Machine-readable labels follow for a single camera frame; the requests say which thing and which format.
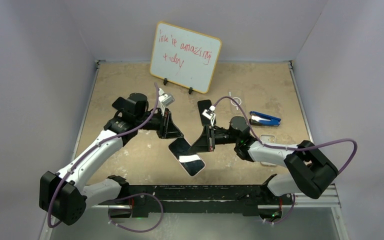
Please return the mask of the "beige phone case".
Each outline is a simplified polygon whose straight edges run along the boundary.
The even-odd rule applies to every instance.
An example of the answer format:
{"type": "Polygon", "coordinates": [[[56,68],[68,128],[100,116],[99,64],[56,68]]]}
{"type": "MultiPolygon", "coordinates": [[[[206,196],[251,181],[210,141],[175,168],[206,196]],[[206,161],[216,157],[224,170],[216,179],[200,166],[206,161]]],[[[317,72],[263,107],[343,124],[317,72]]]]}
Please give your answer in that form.
{"type": "MultiPolygon", "coordinates": [[[[274,135],[261,134],[259,136],[259,138],[262,142],[265,142],[265,143],[269,143],[269,144],[276,144],[277,143],[276,137],[274,135]]],[[[266,166],[266,167],[275,167],[276,166],[275,164],[272,164],[269,162],[260,162],[260,164],[262,166],[266,166]]]]}

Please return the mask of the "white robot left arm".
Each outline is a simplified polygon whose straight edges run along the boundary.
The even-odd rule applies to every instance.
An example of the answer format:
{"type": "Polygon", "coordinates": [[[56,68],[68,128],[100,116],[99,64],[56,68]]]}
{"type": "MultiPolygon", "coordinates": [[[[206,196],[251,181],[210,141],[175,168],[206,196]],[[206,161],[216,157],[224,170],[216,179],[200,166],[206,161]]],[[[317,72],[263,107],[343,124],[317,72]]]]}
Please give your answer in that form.
{"type": "Polygon", "coordinates": [[[132,93],[128,98],[117,98],[112,107],[114,117],[103,127],[86,150],[56,173],[45,172],[39,183],[39,207],[47,212],[49,227],[51,217],[72,225],[89,208],[105,201],[118,205],[129,199],[129,183],[124,177],[110,175],[99,183],[88,185],[89,179],[112,155],[124,147],[139,130],[155,131],[160,139],[182,138],[183,134],[172,120],[168,106],[174,97],[158,90],[154,107],[148,109],[146,95],[132,93]]]}

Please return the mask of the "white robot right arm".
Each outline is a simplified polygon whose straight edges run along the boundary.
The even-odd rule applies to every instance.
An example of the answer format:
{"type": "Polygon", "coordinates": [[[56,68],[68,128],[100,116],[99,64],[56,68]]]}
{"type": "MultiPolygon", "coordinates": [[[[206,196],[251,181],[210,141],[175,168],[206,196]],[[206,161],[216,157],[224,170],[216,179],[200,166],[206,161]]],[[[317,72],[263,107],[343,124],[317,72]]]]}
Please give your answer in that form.
{"type": "Polygon", "coordinates": [[[260,196],[268,204],[285,194],[303,193],[318,199],[339,175],[337,167],[308,140],[297,145],[260,143],[251,134],[247,120],[234,116],[227,129],[205,125],[189,153],[213,152],[216,145],[234,144],[236,155],[248,162],[285,167],[288,173],[273,174],[264,183],[260,196]]]}

